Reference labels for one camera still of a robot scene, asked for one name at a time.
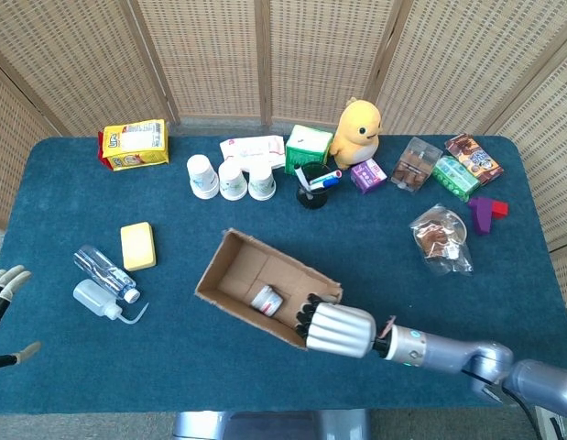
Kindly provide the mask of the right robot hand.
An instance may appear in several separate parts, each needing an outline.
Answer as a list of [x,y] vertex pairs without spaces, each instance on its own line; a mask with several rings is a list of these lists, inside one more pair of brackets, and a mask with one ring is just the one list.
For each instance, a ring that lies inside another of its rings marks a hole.
[[310,293],[296,313],[296,333],[310,350],[363,358],[373,346],[376,321],[368,312]]

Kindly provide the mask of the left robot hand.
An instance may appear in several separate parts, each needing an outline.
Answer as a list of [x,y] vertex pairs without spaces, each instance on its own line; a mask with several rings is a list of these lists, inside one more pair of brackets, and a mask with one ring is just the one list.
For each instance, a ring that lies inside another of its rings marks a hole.
[[[23,265],[16,265],[11,269],[0,269],[0,324],[16,293],[31,276],[32,273]],[[17,352],[0,355],[0,369],[27,361],[38,353],[41,347],[42,344],[35,341]]]

